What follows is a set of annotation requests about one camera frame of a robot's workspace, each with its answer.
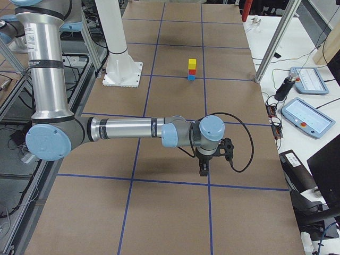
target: white label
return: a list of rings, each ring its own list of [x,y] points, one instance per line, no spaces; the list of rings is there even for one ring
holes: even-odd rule
[[[28,52],[37,51],[36,33],[33,28],[25,28],[26,43]]]
[[[293,167],[297,167],[301,165],[299,160],[295,157],[295,155],[292,152],[286,154],[286,158],[292,164]]]

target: black band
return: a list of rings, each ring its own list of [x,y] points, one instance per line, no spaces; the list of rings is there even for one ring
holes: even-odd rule
[[[123,51],[123,52],[119,52],[119,53],[114,53],[114,52],[110,52],[110,53],[112,53],[112,54],[115,54],[115,55],[119,55],[119,54],[123,54],[123,53],[125,53],[126,51],[128,50],[128,48],[126,48],[126,50],[125,51]]]
[[[89,120],[87,121],[87,128],[86,128],[87,136],[91,142],[94,142],[94,139],[92,138],[92,134],[91,134],[91,123],[93,119],[94,117],[89,118]]]
[[[157,137],[157,118],[151,118],[151,137]]]
[[[19,31],[17,30],[17,28],[16,28],[13,24],[11,24],[10,22],[7,22],[7,21],[6,21],[5,26],[6,26],[7,24],[10,25],[12,28],[14,28],[14,30],[15,30],[15,32],[16,32],[16,36],[15,36],[15,37],[17,37],[18,34],[19,34]]]
[[[28,65],[30,68],[64,68],[62,61],[49,59],[32,59],[28,61]]]
[[[71,14],[71,11],[72,11],[72,0],[69,0],[70,4],[69,4],[69,10],[67,11],[65,17],[64,17],[64,20],[66,20],[70,14]]]
[[[202,140],[202,135],[200,131],[200,123],[199,122],[194,122],[192,123],[192,134],[193,134],[193,145],[194,146],[200,146],[201,145],[201,140]]]
[[[32,122],[35,124],[50,124],[50,123],[60,123],[60,122],[66,122],[66,121],[72,121],[74,120],[74,115],[62,117],[62,118],[33,118]]]
[[[107,132],[106,132],[106,123],[108,118],[104,118],[99,123],[99,136],[101,139],[108,139]]]
[[[83,131],[83,140],[81,141],[81,144],[83,144],[83,142],[85,140],[85,129],[83,127],[83,124],[81,124],[81,122],[79,120],[77,120],[77,118],[74,118],[74,120],[80,125],[81,130]]]
[[[47,15],[56,17],[58,19],[64,20],[64,15],[62,15],[61,13],[51,11],[48,9],[44,9],[44,8],[26,6],[26,7],[18,7],[15,9],[16,14],[23,13],[23,12],[47,14]]]

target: white desk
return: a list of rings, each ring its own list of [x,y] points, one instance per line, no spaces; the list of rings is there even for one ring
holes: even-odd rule
[[[263,58],[271,41],[271,38],[275,32],[275,29],[280,21],[280,18],[261,16],[259,17],[262,19],[260,26],[254,26],[252,25],[251,21],[253,17],[254,16],[248,17],[247,22],[244,23],[244,28],[246,30],[246,36],[250,45],[250,49],[252,51],[253,58]],[[314,47],[315,46],[313,42],[309,38],[300,20],[298,18],[293,18],[276,52],[278,52],[282,56],[280,60],[283,60],[288,58],[298,58],[302,55],[308,54],[314,49]],[[315,65],[312,59],[315,52],[316,50],[314,50],[309,58],[308,56],[304,56],[296,60],[279,61],[277,63],[270,64],[260,83],[262,91],[266,92],[269,95],[275,94],[276,89],[274,88],[274,83],[271,79],[273,69],[289,70],[292,66],[303,66],[306,61],[307,62],[305,64],[305,67],[317,67],[318,65]],[[254,59],[253,61],[257,69],[259,65],[256,64],[260,64],[261,60]],[[319,72],[324,80],[331,80],[334,78],[328,67],[319,68]],[[274,71],[274,80],[277,88],[281,85],[288,74],[289,71]],[[293,88],[288,94],[286,102],[291,101],[295,97],[300,97],[312,106],[317,107],[340,97],[340,87],[336,81],[327,82],[326,85],[330,92],[328,95],[325,96],[302,95]],[[338,112],[339,108],[340,100],[324,106],[320,109],[323,113],[333,118],[337,122],[321,139],[313,139],[303,134],[291,123],[289,123],[285,119],[282,119],[282,132],[284,137],[282,138],[282,145],[278,152],[280,153],[290,149],[294,150],[301,162],[308,169],[307,159],[340,133],[340,114]],[[312,201],[319,200],[314,197],[311,192],[306,192],[306,194],[304,195]],[[318,242],[314,242],[313,244],[315,248],[318,247],[317,243]],[[321,255],[329,253],[340,253],[340,239],[326,240],[323,241],[323,244],[325,246],[321,248]]]

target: blue joint cap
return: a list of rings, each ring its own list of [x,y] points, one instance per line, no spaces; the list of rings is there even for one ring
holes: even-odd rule
[[[12,41],[12,38],[6,35],[5,33],[0,32],[0,38],[5,44],[9,44]]]
[[[83,28],[83,22],[75,22],[75,23],[64,23],[60,31],[61,32],[80,32]]]
[[[179,136],[174,124],[168,123],[161,127],[161,143],[164,147],[176,147]]]
[[[55,161],[71,152],[69,137],[59,128],[49,124],[37,124],[26,135],[29,151],[38,158]]]
[[[31,6],[39,4],[42,0],[10,0],[12,4],[17,6]]]
[[[223,138],[224,122],[217,116],[206,116],[200,122],[200,131],[209,141],[217,142]]]
[[[11,22],[11,21],[19,21],[14,14],[4,15],[0,18],[0,20]]]

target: black cylinder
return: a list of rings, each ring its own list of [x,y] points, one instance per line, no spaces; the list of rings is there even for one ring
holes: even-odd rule
[[[278,88],[278,90],[276,90],[276,94],[275,94],[274,98],[277,101],[283,101],[286,98],[286,96],[288,95],[289,91],[291,90],[291,88],[293,87],[294,84],[295,84],[295,79],[292,79],[291,76],[287,77],[283,81],[281,86]]]

